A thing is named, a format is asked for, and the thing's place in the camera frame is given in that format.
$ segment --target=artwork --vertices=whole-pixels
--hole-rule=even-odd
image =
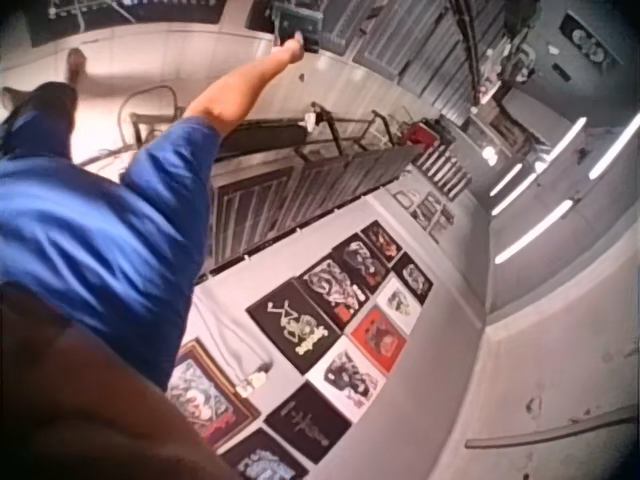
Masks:
[[[372,295],[389,274],[383,260],[358,234],[347,238],[333,251],[340,266]]]
[[[332,254],[300,277],[311,299],[340,330],[344,330],[367,301],[365,291],[338,266]]]
[[[403,253],[393,265],[393,271],[414,297],[424,305],[433,288],[433,282],[427,277],[408,253]]]
[[[249,316],[303,375],[340,334],[291,279],[247,308]]]
[[[31,44],[78,33],[149,22],[218,24],[226,0],[33,0],[25,8]]]
[[[377,299],[382,311],[406,334],[410,334],[420,315],[421,305],[398,280],[392,278]]]
[[[369,243],[382,255],[388,264],[393,262],[400,252],[402,247],[396,242],[393,237],[387,232],[380,222],[377,220],[362,229],[362,235]]]
[[[315,464],[351,427],[349,420],[306,382],[267,415],[265,424]]]
[[[301,480],[309,473],[262,429],[224,452],[222,459],[243,478],[250,480]]]
[[[383,372],[389,373],[395,365],[407,341],[398,329],[378,308],[372,308],[351,337]]]
[[[197,339],[180,349],[167,397],[213,450],[260,416]]]
[[[307,379],[352,422],[369,408],[386,380],[347,337],[338,340]]]

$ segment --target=picture frame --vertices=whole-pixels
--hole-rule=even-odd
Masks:
[[[377,220],[364,227],[360,233],[362,233],[362,236],[382,258],[384,258],[387,265],[391,265],[402,253],[402,246]]]
[[[385,376],[346,336],[331,347],[306,377],[353,423],[360,420],[386,382]]]
[[[309,470],[262,428],[243,438],[221,457],[247,480],[302,480],[309,474]]]
[[[377,306],[367,312],[351,332],[351,338],[385,375],[391,373],[407,343],[396,326]]]
[[[265,424],[316,465],[351,428],[351,422],[308,382],[267,415]]]
[[[332,322],[295,278],[273,289],[246,311],[302,375],[340,338]]]
[[[260,416],[198,338],[180,349],[166,395],[213,450]]]
[[[395,277],[382,289],[376,303],[407,335],[413,330],[422,310],[422,305]]]
[[[333,252],[305,270],[299,279],[309,298],[341,331],[369,299],[366,290],[345,271]]]
[[[424,305],[433,288],[433,281],[416,261],[407,252],[404,252],[393,264],[391,270],[420,302],[420,305]]]
[[[355,233],[333,248],[338,264],[349,277],[375,294],[389,275],[389,267],[367,241]]]

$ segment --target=black artwork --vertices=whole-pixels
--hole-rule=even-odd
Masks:
[[[338,265],[333,254],[300,275],[305,291],[340,329],[353,320],[367,301],[365,290]]]
[[[315,464],[351,427],[309,383],[304,383],[271,412],[265,423]]]
[[[377,220],[364,227],[361,233],[388,264],[393,262],[402,252],[400,244],[394,240]]]
[[[31,45],[78,33],[152,22],[220,22],[226,0],[36,0],[25,10]]]
[[[222,459],[249,480],[301,480],[309,471],[278,441],[256,430],[222,454]]]
[[[418,267],[413,258],[408,253],[403,253],[392,269],[413,296],[416,297],[416,300],[420,302],[420,305],[424,305],[433,287],[433,282]]]
[[[384,261],[358,234],[347,238],[333,251],[340,266],[372,295],[389,274]]]
[[[302,373],[307,373],[340,338],[331,322],[309,301],[295,279],[247,308],[247,313]]]

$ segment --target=raised arm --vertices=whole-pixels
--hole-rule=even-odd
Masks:
[[[302,37],[296,35],[274,48],[268,57],[237,68],[213,83],[189,105],[184,116],[206,118],[224,137],[247,117],[269,82],[303,55]]]

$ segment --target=fluorescent light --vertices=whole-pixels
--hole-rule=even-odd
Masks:
[[[529,185],[531,185],[533,183],[533,181],[536,179],[536,177],[537,177],[537,175],[535,173],[532,173],[531,175],[529,175],[524,180],[524,182],[522,182],[520,185],[518,185],[518,187],[513,192],[511,192],[507,198],[505,198],[502,202],[500,202],[498,204],[498,206],[491,211],[491,215],[493,215],[495,217],[502,210],[507,208],[507,205],[509,205],[511,202],[513,202],[516,199],[516,197],[518,195],[520,195],[524,191],[525,188],[527,188]]]
[[[618,140],[616,140],[615,143],[611,146],[609,151],[604,154],[604,157],[602,157],[598,161],[598,163],[596,163],[596,166],[593,167],[593,169],[589,172],[589,178],[591,180],[595,180],[596,178],[598,178],[600,174],[604,172],[604,169],[607,168],[611,162],[613,162],[613,159],[616,158],[616,155],[620,153],[620,150],[623,149],[623,147],[631,139],[633,134],[636,133],[638,127],[640,127],[640,113],[636,115],[629,126],[624,130],[624,132],[622,132],[622,135],[618,137]]]
[[[496,193],[502,190],[502,187],[504,187],[507,183],[509,183],[509,180],[515,177],[516,173],[518,173],[520,170],[522,170],[521,163],[513,167],[511,171],[507,173],[507,175],[502,180],[500,180],[500,183],[496,185],[496,187],[493,190],[491,190],[491,193],[489,194],[489,196],[493,197]]]
[[[535,240],[542,232],[544,232],[547,228],[549,228],[556,220],[558,220],[562,215],[567,213],[569,209],[573,206],[573,200],[565,200],[560,204],[558,208],[556,208],[553,212],[545,217],[538,225],[533,227],[529,232],[518,240],[516,243],[507,248],[504,252],[498,255],[495,259],[496,265],[504,262],[511,258],[514,254],[522,250],[529,243]]]
[[[582,127],[584,127],[585,123],[587,123],[587,117],[582,117],[578,119],[578,121],[573,125],[573,127],[571,127],[571,130],[569,130],[567,134],[564,136],[564,138],[560,140],[560,143],[556,145],[556,148],[551,150],[551,153],[547,155],[548,162],[553,161],[554,158],[560,155],[560,152],[562,152],[562,150],[564,150],[567,147],[567,145],[569,145],[571,140],[575,138],[578,132],[582,130]]]

